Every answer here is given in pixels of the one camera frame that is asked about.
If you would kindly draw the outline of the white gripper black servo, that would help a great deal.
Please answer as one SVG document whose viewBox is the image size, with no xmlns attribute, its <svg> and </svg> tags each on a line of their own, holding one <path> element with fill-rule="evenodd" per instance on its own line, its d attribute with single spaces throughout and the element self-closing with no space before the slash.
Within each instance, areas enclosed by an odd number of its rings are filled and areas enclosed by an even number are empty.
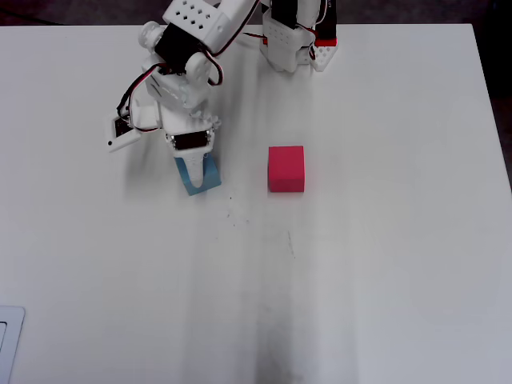
<svg viewBox="0 0 512 384">
<path fill-rule="evenodd" d="M 152 73 L 146 88 L 157 103 L 157 119 L 174 152 L 186 189 L 212 188 L 212 151 L 220 118 L 211 113 L 207 85 L 176 74 Z"/>
</svg>

